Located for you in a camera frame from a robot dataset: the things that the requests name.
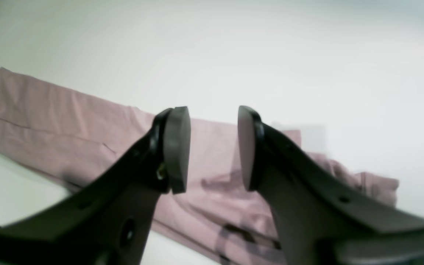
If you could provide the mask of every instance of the pink garment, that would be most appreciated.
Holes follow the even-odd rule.
[[[0,68],[0,152],[69,188],[100,176],[146,131],[154,115]],[[246,192],[237,126],[191,121],[187,192],[160,197],[152,229],[223,264],[285,264],[269,206]],[[284,131],[301,143],[299,131]],[[395,206],[398,181],[350,174],[310,154],[337,179]]]

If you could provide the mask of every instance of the hole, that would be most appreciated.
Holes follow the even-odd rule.
[[[350,203],[350,199],[346,198],[345,196],[341,196],[340,198],[338,198],[340,200],[340,202],[342,203]]]
[[[133,218],[128,218],[122,228],[120,246],[121,248],[128,245],[135,236],[135,222]]]
[[[89,206],[91,206],[91,204],[93,204],[93,202],[92,202],[92,201],[87,201],[87,202],[81,203],[80,205],[78,205],[78,209],[79,209],[79,210],[86,209],[86,208],[88,208]]]

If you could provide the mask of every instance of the pink cloth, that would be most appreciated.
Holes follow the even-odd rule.
[[[88,185],[146,131],[154,115],[0,68],[0,152],[69,188]],[[191,121],[187,192],[160,197],[152,229],[223,264],[284,264],[269,206],[241,181],[237,126]],[[298,145],[299,131],[284,131]],[[398,181],[351,174],[310,154],[337,179],[395,206]]]

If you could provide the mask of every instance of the black plastic frame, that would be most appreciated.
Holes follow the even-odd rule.
[[[150,131],[99,179],[37,215],[0,227],[0,262],[139,264],[158,198],[172,186],[173,193],[186,189],[189,146],[187,107],[158,114]]]
[[[424,219],[336,180],[241,106],[244,184],[271,206],[289,265],[424,265]]]

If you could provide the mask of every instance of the white surface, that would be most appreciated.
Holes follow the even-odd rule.
[[[399,208],[424,216],[424,1],[0,0],[0,66],[153,113],[235,123],[249,105],[400,179]],[[0,155],[0,223],[65,195]],[[208,261],[153,238],[143,264]]]

